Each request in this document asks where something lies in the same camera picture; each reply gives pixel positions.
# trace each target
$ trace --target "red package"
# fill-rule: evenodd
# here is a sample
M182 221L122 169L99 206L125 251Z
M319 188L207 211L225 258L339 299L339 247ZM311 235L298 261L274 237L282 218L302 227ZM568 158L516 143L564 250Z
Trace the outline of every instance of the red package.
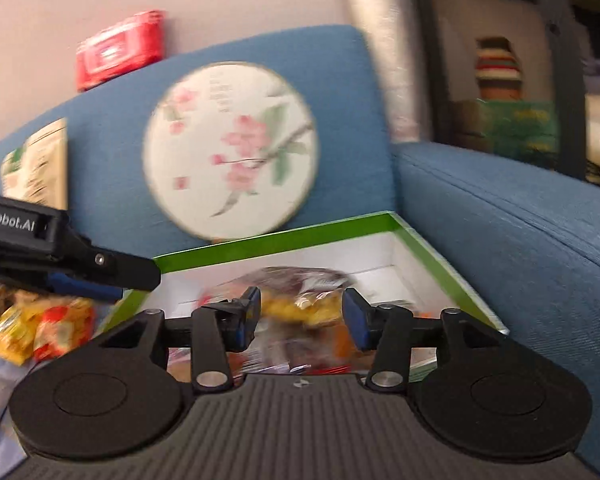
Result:
M93 320L90 304L46 309L36 330L33 357L36 361L60 357L85 344L91 338Z
M164 13L149 10L83 41L78 46L78 92L164 58Z

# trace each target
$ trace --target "open box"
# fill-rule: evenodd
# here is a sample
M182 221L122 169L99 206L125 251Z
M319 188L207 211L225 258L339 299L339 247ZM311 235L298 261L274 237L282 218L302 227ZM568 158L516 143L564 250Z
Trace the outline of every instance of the open box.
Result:
M166 254L155 261L162 283L151 293L133 291L126 296L105 329L148 308L161 308L166 317L188 316L210 286L262 267L295 266L346 272L370 303L405 300L434 316L458 307L508 332L451 265L391 212ZM411 380L422 378L435 363L434 349L414 351Z

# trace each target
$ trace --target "blue sofa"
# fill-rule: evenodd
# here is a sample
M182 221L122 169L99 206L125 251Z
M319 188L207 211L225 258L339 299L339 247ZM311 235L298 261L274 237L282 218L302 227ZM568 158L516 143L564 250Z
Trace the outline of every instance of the blue sofa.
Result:
M325 26L173 57L41 115L3 156L68 118L70 211L101 246L144 256L206 244L179 230L142 176L144 128L176 80L243 60L283 75L317 121L321 159L306 203L283 228L397 210L478 290L518 341L581 377L593 416L578 455L600 472L600 190L559 174L438 144L391 146L363 38Z

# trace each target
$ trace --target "ribbed gray surface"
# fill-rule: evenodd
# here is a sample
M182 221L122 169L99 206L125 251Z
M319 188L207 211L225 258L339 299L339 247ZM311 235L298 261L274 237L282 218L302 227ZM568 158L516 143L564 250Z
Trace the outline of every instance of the ribbed gray surface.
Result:
M503 465L427 433L404 399L355 376L252 375L198 400L180 427L133 456L103 463L32 458L8 480L594 480L574 456Z

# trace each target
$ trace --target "striped object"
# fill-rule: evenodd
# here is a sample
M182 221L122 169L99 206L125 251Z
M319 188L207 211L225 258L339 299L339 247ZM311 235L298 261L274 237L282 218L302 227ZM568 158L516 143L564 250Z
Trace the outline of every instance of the striped object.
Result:
M475 77L482 99L521 98L522 71L509 40L503 37L477 40Z

